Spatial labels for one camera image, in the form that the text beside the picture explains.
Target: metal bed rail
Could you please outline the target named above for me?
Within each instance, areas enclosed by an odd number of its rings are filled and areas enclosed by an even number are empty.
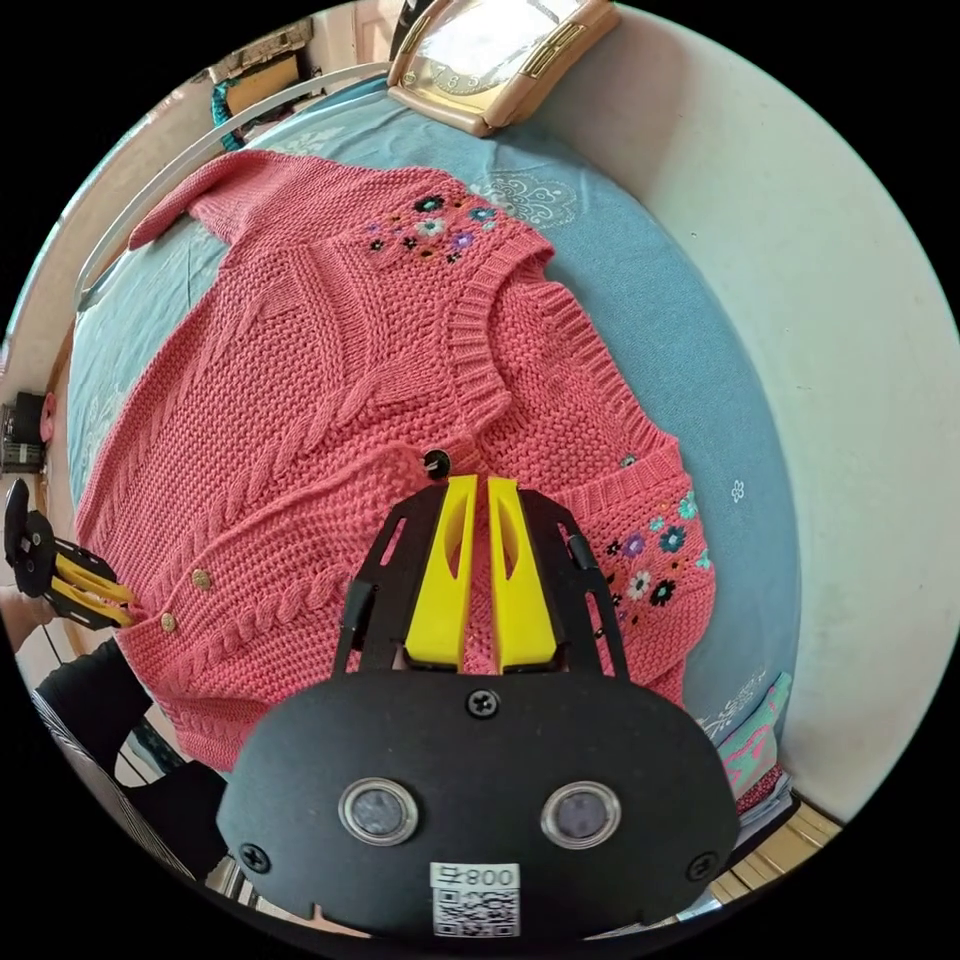
[[[245,126],[251,120],[263,116],[277,107],[282,107],[301,97],[320,93],[324,87],[344,80],[364,79],[385,73],[390,64],[386,61],[360,63],[344,67],[333,73],[323,74],[294,84],[247,107],[226,123],[214,127],[199,140],[187,147],[175,160],[168,163],[142,190],[127,204],[123,212],[110,225],[87,257],[77,283],[74,287],[73,308],[79,311],[80,305],[90,288],[116,257],[133,232],[134,227],[165,197],[205,162],[211,159],[211,152],[219,145],[223,137]]]

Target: hand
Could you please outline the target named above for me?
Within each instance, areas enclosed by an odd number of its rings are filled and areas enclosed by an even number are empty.
[[[36,618],[38,627],[45,627],[57,619],[56,611],[45,597],[28,597],[24,594],[23,599],[32,611],[32,616]]]
[[[0,616],[16,653],[30,634],[56,617],[56,612],[43,597],[28,597],[16,587],[0,587]]]

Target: sticker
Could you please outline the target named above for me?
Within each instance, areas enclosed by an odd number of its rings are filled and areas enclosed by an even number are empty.
[[[433,932],[438,937],[519,937],[516,863],[431,863]]]

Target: black button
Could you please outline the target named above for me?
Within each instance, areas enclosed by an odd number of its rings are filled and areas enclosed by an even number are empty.
[[[446,480],[450,476],[452,464],[443,450],[431,450],[424,458],[423,465],[431,480]]]

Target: qr code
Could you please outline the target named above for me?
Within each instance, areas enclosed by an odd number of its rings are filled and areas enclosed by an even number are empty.
[[[520,891],[434,888],[433,930],[438,937],[518,937]]]

